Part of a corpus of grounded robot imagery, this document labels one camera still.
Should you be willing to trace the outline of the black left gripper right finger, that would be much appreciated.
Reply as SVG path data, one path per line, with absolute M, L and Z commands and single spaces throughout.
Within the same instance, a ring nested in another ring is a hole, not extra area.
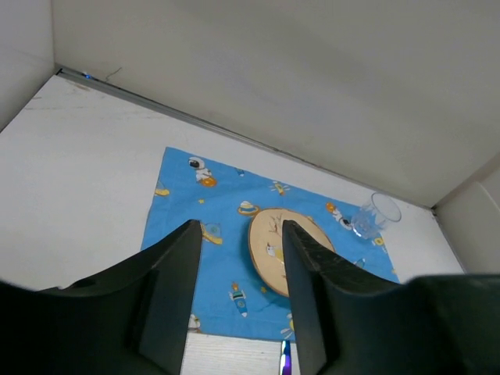
M 496 374 L 499 277 L 385 280 L 282 226 L 284 265 L 304 374 Z

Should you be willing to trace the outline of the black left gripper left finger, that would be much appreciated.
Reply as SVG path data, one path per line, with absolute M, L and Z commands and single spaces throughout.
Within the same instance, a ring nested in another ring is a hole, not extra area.
M 1 284 L 4 374 L 178 374 L 202 247 L 189 220 L 66 288 Z

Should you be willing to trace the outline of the blue space-print cloth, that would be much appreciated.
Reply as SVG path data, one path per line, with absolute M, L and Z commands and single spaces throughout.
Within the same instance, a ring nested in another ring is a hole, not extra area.
M 366 240 L 352 232 L 355 205 L 168 148 L 142 244 L 153 245 L 187 220 L 200 222 L 203 246 L 191 331 L 269 341 L 294 339 L 288 298 L 265 284 L 248 248 L 252 218 L 272 208 L 310 216 L 335 252 L 379 277 L 398 279 L 384 239 Z

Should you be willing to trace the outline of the clear plastic cup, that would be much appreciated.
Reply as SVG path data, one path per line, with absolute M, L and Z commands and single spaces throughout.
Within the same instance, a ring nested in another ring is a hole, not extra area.
M 352 216 L 354 233 L 361 238 L 375 238 L 393 223 L 399 223 L 402 213 L 398 205 L 388 196 L 374 192 Z

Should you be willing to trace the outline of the iridescent knife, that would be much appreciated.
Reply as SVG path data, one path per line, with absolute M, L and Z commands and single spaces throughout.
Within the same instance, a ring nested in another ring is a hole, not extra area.
M 289 340 L 283 340 L 281 342 L 281 347 L 280 347 L 279 374 L 291 375 L 291 373 L 292 373 L 291 342 Z

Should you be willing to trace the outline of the beige bird-pattern plate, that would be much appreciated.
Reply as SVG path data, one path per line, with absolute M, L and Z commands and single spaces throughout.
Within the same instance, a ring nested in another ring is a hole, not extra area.
M 289 296 L 282 246 L 282 226 L 286 220 L 295 221 L 317 242 L 335 252 L 329 237 L 310 216 L 282 208 L 259 211 L 248 229 L 250 256 L 265 284 L 284 297 Z

